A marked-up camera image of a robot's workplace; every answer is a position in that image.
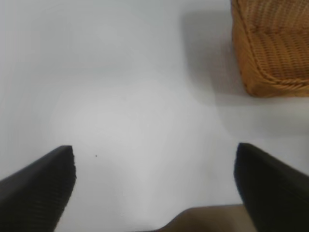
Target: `white floor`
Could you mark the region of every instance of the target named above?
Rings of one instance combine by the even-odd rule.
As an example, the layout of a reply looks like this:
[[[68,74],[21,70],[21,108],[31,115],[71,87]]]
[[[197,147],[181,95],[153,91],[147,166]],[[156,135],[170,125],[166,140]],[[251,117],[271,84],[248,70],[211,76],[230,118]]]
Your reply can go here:
[[[309,174],[309,99],[243,90],[228,0],[1,0],[0,178],[73,145],[57,232],[163,226],[239,203],[251,142]]]

